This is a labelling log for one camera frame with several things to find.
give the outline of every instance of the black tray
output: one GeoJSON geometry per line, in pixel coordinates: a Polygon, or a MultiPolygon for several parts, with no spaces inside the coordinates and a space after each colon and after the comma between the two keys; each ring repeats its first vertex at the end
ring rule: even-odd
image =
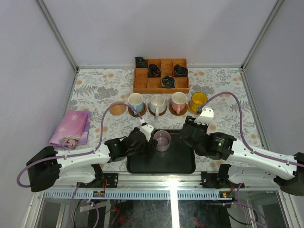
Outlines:
{"type": "Polygon", "coordinates": [[[171,135],[167,151],[156,151],[151,159],[134,154],[127,159],[130,173],[191,174],[195,171],[194,150],[179,139],[179,130],[165,130],[171,135]]]}

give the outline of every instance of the floral pattern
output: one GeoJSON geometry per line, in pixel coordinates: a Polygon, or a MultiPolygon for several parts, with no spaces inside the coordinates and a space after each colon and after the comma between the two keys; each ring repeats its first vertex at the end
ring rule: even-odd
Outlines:
{"type": "MultiPolygon", "coordinates": [[[[133,89],[134,69],[81,69],[77,75],[77,82],[68,109],[75,111],[91,111],[91,126],[86,146],[95,147],[101,137],[101,119],[104,111],[115,101],[127,103],[133,89]]],[[[243,131],[247,142],[261,147],[256,124],[251,113],[242,77],[238,68],[189,68],[190,91],[188,101],[194,92],[203,92],[208,98],[223,91],[233,92],[242,104],[243,131]]],[[[172,94],[162,94],[170,104],[172,94]]],[[[143,94],[148,104],[152,94],[143,94]]],[[[214,119],[210,123],[208,133],[224,132],[240,138],[239,113],[237,103],[231,95],[221,95],[209,103],[214,110],[214,119]]],[[[187,115],[174,116],[169,110],[166,114],[155,119],[149,112],[143,116],[146,122],[156,129],[181,129],[187,115]]],[[[103,142],[112,138],[127,136],[134,127],[140,125],[139,118],[124,114],[115,116],[106,114],[103,125],[103,142]]],[[[214,161],[206,157],[195,155],[196,171],[217,171],[225,161],[214,161]]],[[[244,163],[233,162],[234,165],[249,166],[244,163]]],[[[102,165],[105,171],[127,171],[126,159],[102,165]]]]}

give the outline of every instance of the mug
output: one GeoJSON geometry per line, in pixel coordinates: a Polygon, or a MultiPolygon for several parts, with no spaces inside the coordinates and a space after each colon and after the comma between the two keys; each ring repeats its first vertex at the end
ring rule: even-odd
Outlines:
{"type": "Polygon", "coordinates": [[[138,93],[131,94],[128,98],[129,105],[134,108],[139,113],[143,110],[143,96],[138,93]]]}
{"type": "Polygon", "coordinates": [[[207,96],[201,92],[196,92],[191,97],[190,108],[194,112],[198,112],[201,107],[208,100],[207,96]]]}
{"type": "Polygon", "coordinates": [[[157,140],[156,149],[158,151],[164,152],[170,147],[171,135],[167,131],[163,131],[163,130],[157,131],[154,134],[153,139],[157,140]]]}
{"type": "Polygon", "coordinates": [[[157,118],[167,108],[165,98],[161,95],[154,95],[150,99],[149,108],[151,112],[155,113],[155,117],[157,118]]]}
{"type": "Polygon", "coordinates": [[[184,109],[187,102],[187,96],[182,92],[176,92],[172,95],[171,106],[176,114],[179,114],[184,109]]]}

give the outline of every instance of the coaster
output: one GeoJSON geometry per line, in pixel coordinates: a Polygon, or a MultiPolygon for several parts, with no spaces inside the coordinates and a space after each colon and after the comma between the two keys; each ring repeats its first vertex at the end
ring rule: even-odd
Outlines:
{"type": "MultiPolygon", "coordinates": [[[[122,101],[116,101],[116,102],[112,103],[111,105],[118,104],[118,103],[124,104],[124,102],[122,102],[122,101]]],[[[125,105],[117,105],[113,108],[110,108],[110,113],[112,115],[121,115],[125,112],[125,110],[126,110],[125,105]]]]}
{"type": "MultiPolygon", "coordinates": [[[[152,116],[155,116],[155,113],[153,113],[153,112],[150,110],[150,107],[148,107],[148,109],[149,109],[149,113],[150,113],[152,116]]],[[[167,107],[166,107],[165,111],[163,111],[162,113],[159,113],[158,116],[164,115],[164,114],[166,113],[166,111],[167,111],[167,107]]]]}
{"type": "Polygon", "coordinates": [[[190,108],[190,102],[188,102],[187,107],[188,107],[188,111],[191,112],[193,115],[199,115],[199,113],[194,112],[191,108],[190,108]]]}
{"type": "Polygon", "coordinates": [[[170,103],[169,105],[169,111],[173,114],[173,115],[176,115],[176,116],[180,116],[180,115],[184,115],[187,111],[187,106],[185,105],[185,107],[183,108],[183,110],[180,111],[179,114],[176,113],[176,111],[174,111],[174,109],[172,108],[172,103],[170,103]]]}
{"type": "MultiPolygon", "coordinates": [[[[139,117],[139,115],[134,115],[134,112],[131,108],[128,108],[129,114],[133,117],[139,117]]],[[[147,111],[147,106],[145,103],[143,103],[143,109],[142,111],[139,113],[140,115],[145,115],[147,111]]]]}

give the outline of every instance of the blue mug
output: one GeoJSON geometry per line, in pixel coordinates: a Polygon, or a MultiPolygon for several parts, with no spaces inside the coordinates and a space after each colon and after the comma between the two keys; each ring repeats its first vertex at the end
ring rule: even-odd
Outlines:
{"type": "Polygon", "coordinates": [[[131,94],[128,98],[129,105],[134,108],[139,113],[143,110],[143,96],[138,93],[131,94]]]}

